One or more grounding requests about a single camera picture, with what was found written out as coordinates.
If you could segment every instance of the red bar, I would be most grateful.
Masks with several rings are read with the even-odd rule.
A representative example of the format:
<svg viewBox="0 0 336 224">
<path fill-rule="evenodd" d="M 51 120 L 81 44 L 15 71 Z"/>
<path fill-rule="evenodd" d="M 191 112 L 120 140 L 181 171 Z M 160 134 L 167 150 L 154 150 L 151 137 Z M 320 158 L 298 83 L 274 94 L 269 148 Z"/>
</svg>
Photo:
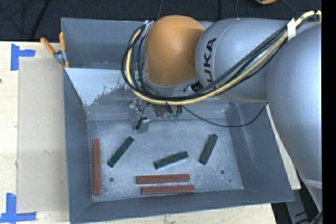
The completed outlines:
<svg viewBox="0 0 336 224">
<path fill-rule="evenodd" d="M 100 142 L 99 139 L 93 140 L 93 195 L 100 194 Z"/>
<path fill-rule="evenodd" d="M 190 175 L 188 174 L 176 174 L 176 175 L 149 175 L 149 176 L 137 176 L 137 184 L 155 184 L 155 183 L 172 183 L 172 182 L 188 182 L 190 181 Z"/>
<path fill-rule="evenodd" d="M 195 187 L 193 185 L 141 188 L 141 194 L 176 194 L 176 193 L 194 193 L 194 192 Z"/>
</svg>

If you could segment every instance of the rectangular block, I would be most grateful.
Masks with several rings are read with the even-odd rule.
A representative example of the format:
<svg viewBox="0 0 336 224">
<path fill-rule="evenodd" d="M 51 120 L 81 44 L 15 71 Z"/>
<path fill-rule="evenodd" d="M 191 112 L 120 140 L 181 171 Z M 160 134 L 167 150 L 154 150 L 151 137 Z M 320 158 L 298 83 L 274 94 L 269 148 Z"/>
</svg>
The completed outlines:
<svg viewBox="0 0 336 224">
<path fill-rule="evenodd" d="M 130 145 L 133 143 L 134 138 L 128 137 L 124 143 L 118 148 L 118 150 L 115 152 L 115 154 L 110 158 L 108 161 L 108 165 L 113 168 L 114 165 L 117 163 L 117 161 L 121 158 L 122 155 L 126 152 L 126 150 L 130 147 Z"/>
<path fill-rule="evenodd" d="M 200 156 L 200 159 L 199 159 L 199 162 L 203 165 L 206 165 L 206 163 L 208 162 L 210 156 L 211 156 L 211 153 L 212 153 L 212 150 L 214 149 L 215 145 L 216 145 L 216 142 L 217 142 L 217 139 L 218 139 L 218 135 L 216 134 L 212 134 L 210 135 L 204 149 L 203 149 L 203 152 Z"/>
<path fill-rule="evenodd" d="M 100 141 L 94 139 L 92 142 L 93 159 L 93 195 L 100 194 Z"/>
<path fill-rule="evenodd" d="M 178 193 L 194 193 L 195 186 L 160 186 L 160 187 L 142 187 L 141 194 L 178 194 Z"/>
<path fill-rule="evenodd" d="M 172 183 L 172 182 L 188 182 L 190 181 L 189 174 L 176 174 L 176 175 L 148 175 L 137 176 L 137 184 L 156 184 L 156 183 Z"/>
<path fill-rule="evenodd" d="M 154 162 L 154 166 L 156 169 L 162 168 L 166 165 L 170 165 L 176 162 L 179 162 L 185 158 L 188 158 L 188 152 L 187 151 L 182 151 L 182 152 L 178 152 L 174 155 L 162 158 L 162 159 L 158 159 L 157 161 Z"/>
</svg>

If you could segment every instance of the dark green bar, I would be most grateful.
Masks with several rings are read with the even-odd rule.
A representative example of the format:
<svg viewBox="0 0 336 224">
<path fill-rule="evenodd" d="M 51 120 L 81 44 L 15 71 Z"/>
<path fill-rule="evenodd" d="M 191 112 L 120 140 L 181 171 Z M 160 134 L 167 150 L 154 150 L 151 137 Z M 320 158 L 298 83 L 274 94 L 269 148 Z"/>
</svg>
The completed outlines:
<svg viewBox="0 0 336 224">
<path fill-rule="evenodd" d="M 185 158 L 188 158 L 188 152 L 187 151 L 182 151 L 179 153 L 176 153 L 174 155 L 162 158 L 162 159 L 158 159 L 157 161 L 154 162 L 154 166 L 156 169 L 159 169 L 161 167 L 164 167 L 166 165 L 172 164 L 172 163 L 176 163 L 178 161 L 181 161 Z"/>
<path fill-rule="evenodd" d="M 209 158 L 210 158 L 210 155 L 212 153 L 212 150 L 214 149 L 215 145 L 216 145 L 216 142 L 217 142 L 217 139 L 218 139 L 218 135 L 216 134 L 212 134 L 210 135 L 205 147 L 204 147 L 204 150 L 201 154 L 201 157 L 199 159 L 199 162 L 203 165 L 206 165 L 206 163 L 208 162 Z"/>
<path fill-rule="evenodd" d="M 117 161 L 121 158 L 121 156 L 125 153 L 125 151 L 129 148 L 129 146 L 133 143 L 134 138 L 128 137 L 124 143 L 118 148 L 115 154 L 110 158 L 107 164 L 113 168 Z"/>
</svg>

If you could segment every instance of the bin floor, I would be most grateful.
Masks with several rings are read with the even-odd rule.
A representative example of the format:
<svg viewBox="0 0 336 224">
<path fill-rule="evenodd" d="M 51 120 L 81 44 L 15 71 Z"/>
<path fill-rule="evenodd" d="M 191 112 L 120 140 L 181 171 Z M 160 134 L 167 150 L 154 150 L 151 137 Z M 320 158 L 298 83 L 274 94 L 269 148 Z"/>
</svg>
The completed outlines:
<svg viewBox="0 0 336 224">
<path fill-rule="evenodd" d="M 206 165 L 198 160 L 211 134 L 218 140 Z M 134 142 L 111 168 L 107 162 L 128 136 Z M 111 201 L 147 197 L 135 183 L 139 175 L 190 174 L 185 183 L 194 185 L 195 192 L 242 189 L 234 149 L 228 129 L 212 126 L 201 120 L 163 120 L 151 122 L 146 133 L 134 133 L 127 121 L 89 121 L 88 140 L 92 177 L 92 140 L 100 140 L 101 194 L 93 201 Z M 154 161 L 187 151 L 189 157 L 177 163 L 155 169 Z"/>
</svg>

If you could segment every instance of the yellow cable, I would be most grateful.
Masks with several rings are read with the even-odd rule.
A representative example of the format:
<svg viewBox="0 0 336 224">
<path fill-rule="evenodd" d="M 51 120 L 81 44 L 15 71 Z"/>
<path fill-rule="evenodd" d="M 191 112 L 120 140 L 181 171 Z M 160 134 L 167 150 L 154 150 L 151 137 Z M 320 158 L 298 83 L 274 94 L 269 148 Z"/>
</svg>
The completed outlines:
<svg viewBox="0 0 336 224">
<path fill-rule="evenodd" d="M 304 19 L 306 19 L 307 17 L 312 16 L 314 14 L 315 14 L 314 11 L 304 13 L 300 18 L 298 18 L 295 21 L 295 27 L 298 27 Z M 281 46 L 281 44 L 286 40 L 287 37 L 288 37 L 288 31 L 286 30 L 284 32 L 284 34 L 277 40 L 277 42 L 263 56 L 261 56 L 251 67 L 249 67 L 246 71 L 244 71 L 242 74 L 240 74 L 234 80 L 224 84 L 223 86 L 219 87 L 218 89 L 216 89 L 214 91 L 211 91 L 211 92 L 209 92 L 206 95 L 203 95 L 201 97 L 197 97 L 197 98 L 193 98 L 193 99 L 186 99 L 186 100 L 182 100 L 182 101 L 164 101 L 164 100 L 149 98 L 149 97 L 147 97 L 145 95 L 142 95 L 141 93 L 139 93 L 139 92 L 137 92 L 133 89 L 132 89 L 132 91 L 134 92 L 134 94 L 137 97 L 143 99 L 144 101 L 146 101 L 148 103 L 152 103 L 152 104 L 157 104 L 157 105 L 175 106 L 175 105 L 187 105 L 187 104 L 192 104 L 192 103 L 196 103 L 196 102 L 201 102 L 205 99 L 214 97 L 215 95 L 220 94 L 220 93 L 228 90 L 229 88 L 232 88 L 234 85 L 236 85 L 237 83 L 239 83 L 240 81 L 245 79 L 253 70 L 257 69 L 276 49 L 278 49 Z M 130 71 L 131 54 L 132 54 L 132 48 L 128 51 L 127 58 L 126 58 L 126 76 L 127 76 L 128 82 L 131 83 L 132 85 L 134 85 L 133 81 L 131 80 L 131 71 Z"/>
</svg>

